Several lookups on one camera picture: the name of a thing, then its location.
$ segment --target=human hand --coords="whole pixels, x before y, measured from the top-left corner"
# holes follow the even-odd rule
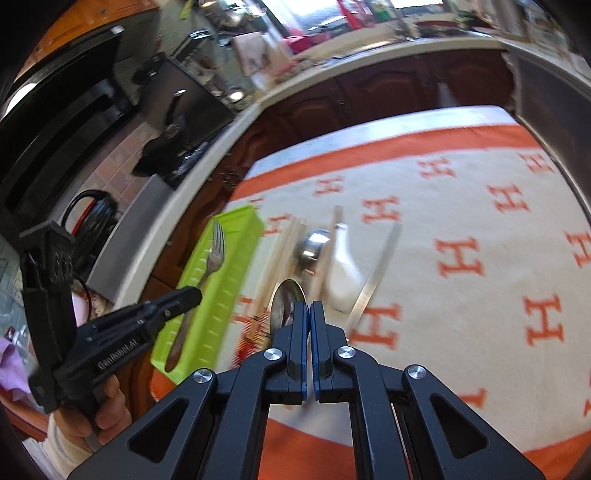
[[[100,406],[95,417],[96,425],[100,428],[97,437],[101,445],[116,437],[131,424],[131,414],[125,407],[125,395],[119,389],[117,377],[114,375],[109,377],[103,388],[107,400]],[[85,437],[92,433],[92,427],[82,413],[61,406],[53,417],[57,427],[70,443],[88,452],[92,451],[85,441]]]

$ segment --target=orange and white blanket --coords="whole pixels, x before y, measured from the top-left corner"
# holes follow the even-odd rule
[[[591,441],[591,228],[505,111],[422,112],[295,145],[257,162],[228,209],[247,203],[267,228],[218,371],[277,233],[294,215],[326,227],[342,205],[365,276],[403,224],[352,344],[384,365],[425,365],[548,479],[574,465]],[[272,406],[260,477],[353,480],[351,445],[346,404]]]

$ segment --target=green cutlery tray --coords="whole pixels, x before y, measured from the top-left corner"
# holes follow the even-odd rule
[[[152,365],[177,385],[198,368],[214,369],[236,298],[264,227],[252,205],[213,218],[220,222],[224,231],[226,258],[221,269],[209,277],[203,288],[201,305],[195,309],[177,366],[170,372],[164,371],[182,315],[166,323],[152,350]],[[212,244],[212,223],[213,219],[199,238],[177,288],[196,286],[205,272]]]

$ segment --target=fork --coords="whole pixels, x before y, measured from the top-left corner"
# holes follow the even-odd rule
[[[207,256],[207,260],[205,263],[205,272],[199,280],[199,283],[197,283],[197,288],[199,290],[203,289],[203,286],[205,285],[205,282],[207,281],[209,276],[212,273],[217,272],[222,267],[225,258],[226,242],[224,239],[223,229],[220,223],[216,219],[214,219],[212,247],[211,249],[209,249],[209,255]],[[186,312],[183,316],[181,327],[178,329],[177,336],[174,339],[173,346],[170,349],[168,358],[166,359],[166,366],[164,367],[165,372],[170,372],[178,364],[178,360],[181,357],[183,346],[187,338],[187,333],[189,331],[189,327],[191,326],[191,320],[193,318],[194,313],[195,309],[191,309],[188,312]]]

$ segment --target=pink cloth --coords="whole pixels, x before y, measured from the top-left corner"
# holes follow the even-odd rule
[[[10,392],[14,401],[31,393],[27,370],[17,348],[5,338],[0,338],[0,387]]]

